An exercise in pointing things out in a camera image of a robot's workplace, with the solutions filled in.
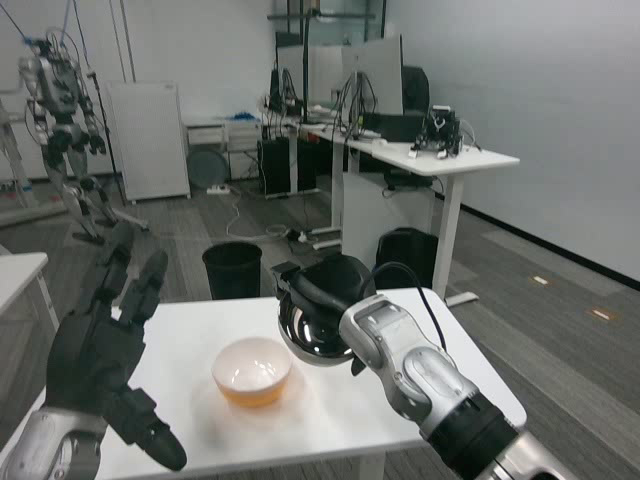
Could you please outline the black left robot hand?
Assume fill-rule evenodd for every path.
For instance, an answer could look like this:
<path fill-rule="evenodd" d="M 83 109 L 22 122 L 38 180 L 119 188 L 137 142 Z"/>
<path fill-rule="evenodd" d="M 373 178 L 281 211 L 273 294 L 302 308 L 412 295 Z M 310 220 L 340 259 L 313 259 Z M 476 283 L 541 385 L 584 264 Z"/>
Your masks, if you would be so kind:
<path fill-rule="evenodd" d="M 106 422 L 128 445 L 180 471 L 187 454 L 155 401 L 128 381 L 145 349 L 145 324 L 154 315 L 168 266 L 164 250 L 130 280 L 134 230 L 117 224 L 81 283 L 76 306 L 63 318 L 46 368 L 45 406 Z"/>

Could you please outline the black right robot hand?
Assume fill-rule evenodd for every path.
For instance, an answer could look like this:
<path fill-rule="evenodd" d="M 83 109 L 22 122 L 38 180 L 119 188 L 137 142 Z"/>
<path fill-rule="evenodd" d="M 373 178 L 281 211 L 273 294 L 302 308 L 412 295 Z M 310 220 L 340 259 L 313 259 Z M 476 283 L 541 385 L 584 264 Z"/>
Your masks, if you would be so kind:
<path fill-rule="evenodd" d="M 357 374 L 364 365 L 339 334 L 346 310 L 365 294 L 375 293 L 366 282 L 369 269 L 357 258 L 336 254 L 301 267 L 291 261 L 271 268 L 278 299 L 278 329 L 299 360 L 320 367 L 352 363 Z"/>

